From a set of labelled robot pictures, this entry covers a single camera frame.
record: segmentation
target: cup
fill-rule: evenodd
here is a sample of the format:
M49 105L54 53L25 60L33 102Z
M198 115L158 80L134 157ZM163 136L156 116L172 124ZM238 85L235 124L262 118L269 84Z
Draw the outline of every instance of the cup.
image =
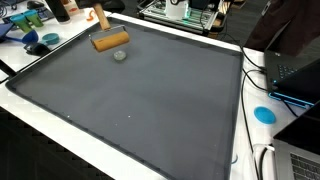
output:
M11 16L10 20L25 33L28 33L32 30L28 20L23 14Z
M32 24L34 24L34 26L36 27L42 27L43 23L38 15L38 12L34 9L26 11L23 13L24 16L26 16L26 18L32 22Z

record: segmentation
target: gray mat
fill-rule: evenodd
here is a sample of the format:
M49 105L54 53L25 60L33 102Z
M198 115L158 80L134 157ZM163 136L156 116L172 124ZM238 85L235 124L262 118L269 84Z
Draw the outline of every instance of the gray mat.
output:
M240 54L110 21L126 25L129 44L97 53L96 25L7 87L169 179L228 179Z

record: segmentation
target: floor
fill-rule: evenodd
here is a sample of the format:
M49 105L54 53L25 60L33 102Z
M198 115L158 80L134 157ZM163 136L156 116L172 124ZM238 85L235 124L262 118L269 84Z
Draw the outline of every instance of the floor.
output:
M123 14L128 16L136 16L137 0L122 0L126 9ZM233 36L240 44L244 44L259 20L261 11L269 0L247 0L246 4L241 9L232 9L228 16L227 28L228 34ZM232 42L226 37L224 41ZM320 58L320 38L315 39L302 53L302 57Z

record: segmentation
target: table surface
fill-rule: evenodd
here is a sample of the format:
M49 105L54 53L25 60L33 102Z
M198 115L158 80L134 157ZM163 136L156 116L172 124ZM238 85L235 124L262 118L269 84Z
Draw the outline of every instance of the table surface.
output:
M215 46L240 51L240 48L236 45L209 39L207 37L198 36L120 14L111 14L110 16ZM87 22L83 13L72 16L71 19L71 23L67 25L59 25L55 19L52 19L45 22L43 28L37 28L36 30L40 37L46 33L59 32L62 39L60 44L62 44L97 22L97 18L95 18L93 22ZM23 36L23 33L18 31L9 33L10 34L8 35ZM260 66L264 66L263 53L250 49L245 49L245 52L252 61ZM0 44L0 59L6 62L14 70L19 70L38 58L27 55L22 44L10 42ZM245 60L244 69L251 70L255 69L255 67ZM266 86L265 77L263 75L252 73L250 74L250 77L252 77L259 86ZM6 75L0 72L0 79L2 80L5 78ZM249 81L245 82L244 102L250 137L252 144L255 145L255 147L258 147L259 144L271 143L273 135L294 120L294 116L282 102L270 99L266 93L256 89ZM88 133L81 131L69 123L66 123L64 120L11 93L5 87L4 83L0 85L0 106L114 179L164 179L160 174L106 145L104 142L94 138ZM276 123L265 125L257 121L253 111L254 108L258 106L270 108L276 115ZM304 112L304 110L300 108L293 107L293 109L297 114ZM238 110L233 156L238 156L238 161L231 167L230 179L256 179L253 177L254 168L250 162L251 153L241 105L239 105ZM275 179L274 160L272 157L271 152L268 152L265 157L263 170L265 172L265 179Z

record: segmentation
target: laptop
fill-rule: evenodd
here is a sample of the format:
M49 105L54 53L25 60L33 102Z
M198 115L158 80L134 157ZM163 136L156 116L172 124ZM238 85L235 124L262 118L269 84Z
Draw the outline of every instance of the laptop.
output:
M320 180L320 102L274 136L278 180Z
M320 59L264 53L269 97L302 108L320 100Z

